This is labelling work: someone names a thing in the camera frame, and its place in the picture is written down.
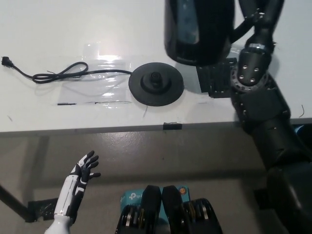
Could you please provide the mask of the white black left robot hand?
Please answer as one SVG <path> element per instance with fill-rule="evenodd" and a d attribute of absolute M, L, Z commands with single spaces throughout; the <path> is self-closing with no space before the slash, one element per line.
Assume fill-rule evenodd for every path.
<path fill-rule="evenodd" d="M 64 181 L 54 217 L 66 216 L 71 220 L 76 219 L 89 180 L 101 176 L 101 173 L 92 172 L 99 164 L 98 159 L 99 156 L 90 151 L 75 164 Z"/>

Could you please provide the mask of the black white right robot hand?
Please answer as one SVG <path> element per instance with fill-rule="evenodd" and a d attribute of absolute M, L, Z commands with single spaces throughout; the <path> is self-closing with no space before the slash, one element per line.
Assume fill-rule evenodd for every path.
<path fill-rule="evenodd" d="M 253 35 L 246 41 L 245 47 L 259 45 L 261 49 L 274 51 L 273 34 L 284 5 L 283 0 L 240 0 L 244 22 L 254 28 Z"/>

